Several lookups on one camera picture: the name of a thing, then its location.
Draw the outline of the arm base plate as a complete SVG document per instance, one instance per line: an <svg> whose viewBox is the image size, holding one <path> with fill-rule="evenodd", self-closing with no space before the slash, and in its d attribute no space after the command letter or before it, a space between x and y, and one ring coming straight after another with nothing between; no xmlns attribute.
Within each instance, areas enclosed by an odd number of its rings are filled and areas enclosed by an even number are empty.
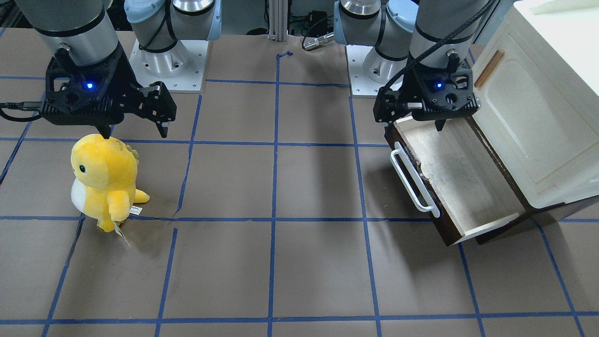
<svg viewBox="0 0 599 337"><path fill-rule="evenodd" d="M347 45L346 55L354 98L376 98L379 89L407 63L407 59L385 59L374 47L366 45Z"/></svg>
<svg viewBox="0 0 599 337"><path fill-rule="evenodd" d="M162 81L171 93L201 93L209 46L204 40L182 40L170 51L150 53L135 41L129 64L144 87Z"/></svg>

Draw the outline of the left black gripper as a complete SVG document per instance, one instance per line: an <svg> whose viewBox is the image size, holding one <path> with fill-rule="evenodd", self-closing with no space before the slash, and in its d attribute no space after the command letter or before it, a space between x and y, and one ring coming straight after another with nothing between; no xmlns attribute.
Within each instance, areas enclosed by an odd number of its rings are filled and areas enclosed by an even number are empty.
<svg viewBox="0 0 599 337"><path fill-rule="evenodd" d="M404 67L398 90L377 94L374 121L393 123L411 115L416 121L435 121L441 132L446 120L470 117L481 107L473 91L473 72L466 59L449 59L445 68L417 63Z"/></svg>

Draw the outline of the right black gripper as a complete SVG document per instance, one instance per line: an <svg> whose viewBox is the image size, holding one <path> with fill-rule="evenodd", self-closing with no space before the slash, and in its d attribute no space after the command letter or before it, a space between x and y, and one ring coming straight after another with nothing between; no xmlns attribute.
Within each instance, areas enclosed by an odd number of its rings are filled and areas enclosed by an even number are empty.
<svg viewBox="0 0 599 337"><path fill-rule="evenodd" d="M94 126L105 140L126 113L152 121L166 139L177 113L162 81L138 83L121 45L90 66L77 66L70 51L58 48L47 66L45 87L42 118L55 125Z"/></svg>

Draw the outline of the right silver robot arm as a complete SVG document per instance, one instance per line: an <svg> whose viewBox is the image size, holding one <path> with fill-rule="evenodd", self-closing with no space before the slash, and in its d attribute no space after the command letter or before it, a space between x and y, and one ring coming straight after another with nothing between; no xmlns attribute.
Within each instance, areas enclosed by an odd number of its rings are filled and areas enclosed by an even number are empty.
<svg viewBox="0 0 599 337"><path fill-rule="evenodd" d="M54 125L89 125L107 139L126 114L152 121L162 138L177 105L164 78L192 66L185 40L217 40L220 0L126 0L142 65L155 78L139 83L118 40L107 0L18 0L17 6L53 53L41 102L2 103L1 109L36 111L34 117L3 118Z"/></svg>

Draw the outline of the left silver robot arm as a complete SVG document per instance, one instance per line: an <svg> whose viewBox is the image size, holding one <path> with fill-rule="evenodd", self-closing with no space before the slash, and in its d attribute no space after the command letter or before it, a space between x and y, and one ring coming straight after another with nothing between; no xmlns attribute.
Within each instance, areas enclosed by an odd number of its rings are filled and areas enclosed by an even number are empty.
<svg viewBox="0 0 599 337"><path fill-rule="evenodd" d="M440 132L449 119L467 118L480 105L467 51L493 0L337 0L335 41L369 45L392 70L380 80L376 122L411 115L433 121Z"/></svg>

